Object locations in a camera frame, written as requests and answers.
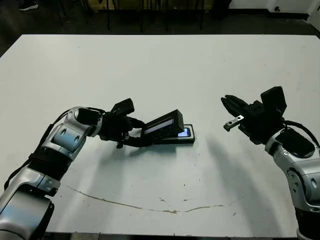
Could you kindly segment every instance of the brown stain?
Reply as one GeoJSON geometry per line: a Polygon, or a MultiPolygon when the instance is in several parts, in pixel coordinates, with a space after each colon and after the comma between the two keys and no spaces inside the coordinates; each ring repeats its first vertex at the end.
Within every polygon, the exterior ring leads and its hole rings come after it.
{"type": "Polygon", "coordinates": [[[134,208],[134,209],[140,209],[140,210],[144,210],[144,211],[151,211],[151,212],[162,212],[162,213],[169,213],[169,214],[177,214],[177,213],[188,213],[188,212],[191,212],[191,211],[195,211],[195,210],[199,210],[199,209],[207,209],[207,208],[214,208],[214,207],[223,207],[223,205],[212,205],[212,206],[199,206],[199,207],[195,207],[195,208],[192,208],[192,209],[189,209],[189,210],[186,210],[186,211],[179,211],[179,210],[158,210],[158,209],[151,209],[151,208],[143,208],[143,207],[140,207],[140,206],[134,206],[134,205],[130,205],[130,204],[125,204],[125,203],[121,203],[121,202],[117,202],[117,201],[110,201],[110,200],[106,200],[104,198],[99,198],[99,197],[96,197],[96,196],[91,196],[89,194],[86,194],[82,191],[79,191],[79,190],[76,190],[74,189],[73,187],[71,186],[68,186],[68,185],[65,185],[67,188],[79,193],[79,194],[82,194],[88,198],[91,198],[91,199],[95,199],[95,200],[99,200],[99,201],[102,201],[102,202],[106,202],[106,203],[109,203],[109,204],[116,204],[116,205],[120,205],[120,206],[124,206],[124,207],[128,207],[128,208],[134,208]]]}
{"type": "Polygon", "coordinates": [[[212,206],[198,206],[198,207],[195,207],[195,208],[191,208],[187,211],[184,211],[185,213],[189,213],[191,211],[194,211],[194,210],[198,210],[198,209],[209,209],[209,208],[214,208],[214,207],[223,207],[223,205],[212,205],[212,206]]]}
{"type": "Polygon", "coordinates": [[[91,199],[95,199],[95,200],[100,200],[100,201],[103,201],[103,202],[106,202],[106,203],[110,203],[110,204],[117,204],[117,205],[121,205],[121,206],[125,206],[125,207],[129,207],[129,208],[134,208],[134,209],[143,209],[142,207],[139,207],[139,206],[133,206],[133,205],[129,205],[129,204],[124,204],[124,203],[121,203],[121,202],[116,202],[116,201],[110,201],[110,200],[106,200],[104,198],[99,198],[99,197],[95,197],[95,196],[91,196],[89,194],[86,194],[82,191],[79,191],[79,190],[76,190],[68,185],[66,185],[68,188],[70,188],[71,190],[79,193],[79,194],[82,194],[82,195],[85,195],[86,197],[88,198],[91,198],[91,199]]]}
{"type": "Polygon", "coordinates": [[[170,213],[170,214],[177,214],[177,213],[179,213],[180,211],[177,211],[177,210],[173,210],[173,211],[163,210],[162,212],[164,212],[164,213],[170,213]]]}

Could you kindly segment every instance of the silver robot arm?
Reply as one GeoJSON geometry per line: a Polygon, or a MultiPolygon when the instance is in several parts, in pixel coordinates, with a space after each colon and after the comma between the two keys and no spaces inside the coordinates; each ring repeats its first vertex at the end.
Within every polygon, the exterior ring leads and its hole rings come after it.
{"type": "Polygon", "coordinates": [[[151,139],[129,136],[133,128],[144,127],[142,121],[127,116],[133,111],[133,102],[128,98],[114,105],[110,112],[74,107],[58,117],[34,153],[4,184],[0,197],[0,240],[37,240],[43,236],[54,211],[54,204],[46,196],[57,193],[61,178],[86,137],[99,135],[104,141],[117,142],[117,148],[152,145],[151,139]],[[64,122],[53,128],[64,116],[64,122]]]}
{"type": "Polygon", "coordinates": [[[96,136],[102,127],[102,115],[96,125],[77,120],[83,107],[68,111],[63,123],[52,130],[44,143],[21,168],[0,197],[0,239],[29,240],[42,237],[52,216],[53,197],[60,180],[83,147],[86,137],[96,136]]]}
{"type": "Polygon", "coordinates": [[[265,151],[287,178],[292,204],[298,221],[300,240],[319,239],[320,222],[320,151],[311,140],[291,128],[274,134],[265,151]]]}
{"type": "Polygon", "coordinates": [[[226,95],[221,98],[226,110],[235,117],[223,127],[228,132],[239,125],[256,145],[264,144],[287,178],[300,240],[318,240],[320,232],[320,145],[303,125],[285,120],[287,107],[283,89],[273,87],[261,94],[262,103],[247,104],[242,99],[226,95]],[[294,129],[302,129],[311,140],[294,129]]]}

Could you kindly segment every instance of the chair leg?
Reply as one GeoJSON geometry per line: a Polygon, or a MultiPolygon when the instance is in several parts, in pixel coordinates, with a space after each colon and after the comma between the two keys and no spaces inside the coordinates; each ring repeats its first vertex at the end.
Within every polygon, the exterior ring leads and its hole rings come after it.
{"type": "Polygon", "coordinates": [[[196,3],[195,3],[195,7],[194,7],[195,10],[198,10],[198,5],[199,5],[199,0],[197,0],[196,3]]]}
{"type": "Polygon", "coordinates": [[[62,9],[62,13],[63,15],[66,17],[67,14],[66,14],[66,9],[65,9],[65,6],[64,6],[64,3],[62,0],[59,0],[60,1],[60,5],[61,5],[61,9],[62,9]]]}
{"type": "Polygon", "coordinates": [[[59,17],[60,24],[61,24],[61,26],[63,26],[63,25],[64,25],[64,22],[63,22],[63,19],[62,19],[61,15],[60,15],[59,6],[58,6],[57,1],[58,1],[58,0],[53,0],[53,5],[55,5],[56,14],[57,14],[58,17],[59,17]]]}
{"type": "Polygon", "coordinates": [[[142,0],[141,1],[141,13],[140,13],[140,32],[141,33],[144,32],[144,8],[145,8],[145,0],[142,0]]]}
{"type": "Polygon", "coordinates": [[[202,30],[204,23],[205,0],[202,0],[201,4],[200,30],[202,30]]]}
{"type": "Polygon", "coordinates": [[[110,11],[109,11],[109,0],[106,0],[106,24],[108,31],[110,30],[110,11]]]}
{"type": "Polygon", "coordinates": [[[169,0],[165,2],[165,28],[169,31],[169,0]]]}
{"type": "Polygon", "coordinates": [[[82,8],[82,12],[83,12],[85,23],[88,23],[88,16],[87,16],[88,8],[87,8],[87,6],[86,6],[84,1],[87,1],[87,0],[80,0],[80,4],[81,4],[81,8],[82,8]]]}
{"type": "Polygon", "coordinates": [[[113,4],[113,8],[114,8],[114,10],[117,10],[117,5],[116,5],[115,0],[112,0],[112,4],[113,4]]]}

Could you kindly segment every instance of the phone screen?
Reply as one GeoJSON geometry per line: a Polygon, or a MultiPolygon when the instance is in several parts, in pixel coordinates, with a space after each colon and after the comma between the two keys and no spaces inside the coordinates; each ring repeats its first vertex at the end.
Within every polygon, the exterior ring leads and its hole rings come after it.
{"type": "Polygon", "coordinates": [[[183,132],[178,133],[178,138],[190,137],[190,136],[191,136],[191,134],[190,134],[190,129],[189,128],[184,128],[183,132]]]}

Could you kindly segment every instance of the table surface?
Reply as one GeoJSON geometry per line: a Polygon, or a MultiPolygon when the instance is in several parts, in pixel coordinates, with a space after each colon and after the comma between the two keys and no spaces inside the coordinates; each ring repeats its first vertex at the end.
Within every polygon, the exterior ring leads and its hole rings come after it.
{"type": "Polygon", "coordinates": [[[174,109],[194,145],[86,144],[52,201],[51,232],[294,237],[286,178],[220,97],[282,86],[285,118],[320,137],[320,41],[302,35],[22,35],[0,58],[0,183],[74,106],[132,98],[145,122],[174,109]]]}

